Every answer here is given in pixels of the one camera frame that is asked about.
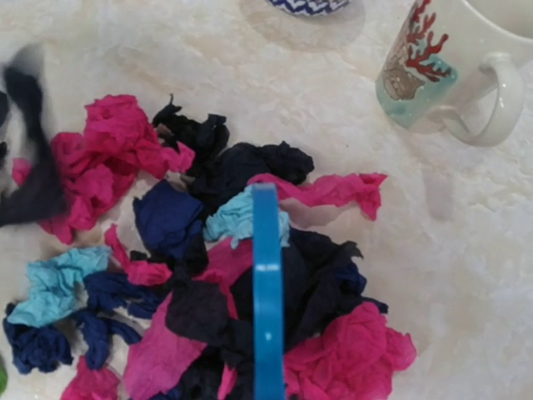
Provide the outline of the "blue hand brush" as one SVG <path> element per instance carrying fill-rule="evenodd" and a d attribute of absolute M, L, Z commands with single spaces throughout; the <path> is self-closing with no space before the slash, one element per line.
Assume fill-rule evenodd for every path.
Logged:
<path fill-rule="evenodd" d="M 285 397 L 284 285 L 276 187 L 252 186 L 254 398 Z"/>

